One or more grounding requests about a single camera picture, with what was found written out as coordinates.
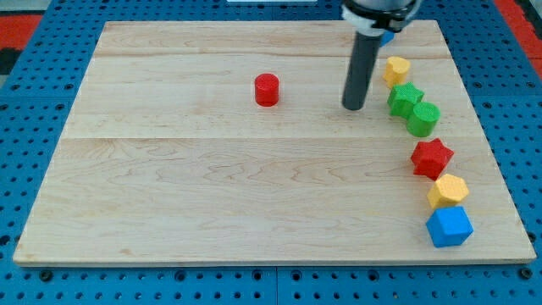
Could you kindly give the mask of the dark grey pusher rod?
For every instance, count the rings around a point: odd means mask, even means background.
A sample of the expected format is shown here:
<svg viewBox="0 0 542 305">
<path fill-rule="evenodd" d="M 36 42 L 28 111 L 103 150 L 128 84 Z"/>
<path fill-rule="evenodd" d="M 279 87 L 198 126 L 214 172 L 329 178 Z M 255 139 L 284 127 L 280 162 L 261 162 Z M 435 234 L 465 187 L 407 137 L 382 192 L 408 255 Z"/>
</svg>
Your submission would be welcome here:
<svg viewBox="0 0 542 305">
<path fill-rule="evenodd" d="M 351 111 L 363 108 L 379 52 L 379 36 L 356 33 L 342 95 L 342 106 Z"/>
</svg>

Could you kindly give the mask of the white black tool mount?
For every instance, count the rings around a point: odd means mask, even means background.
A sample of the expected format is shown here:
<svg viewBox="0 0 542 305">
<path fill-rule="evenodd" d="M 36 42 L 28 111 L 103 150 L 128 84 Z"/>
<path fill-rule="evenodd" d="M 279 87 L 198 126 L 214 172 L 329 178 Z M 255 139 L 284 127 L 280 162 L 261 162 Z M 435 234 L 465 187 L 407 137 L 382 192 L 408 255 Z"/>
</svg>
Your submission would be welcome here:
<svg viewBox="0 0 542 305">
<path fill-rule="evenodd" d="M 415 18 L 423 0 L 343 0 L 342 18 L 364 36 L 400 32 Z"/>
</svg>

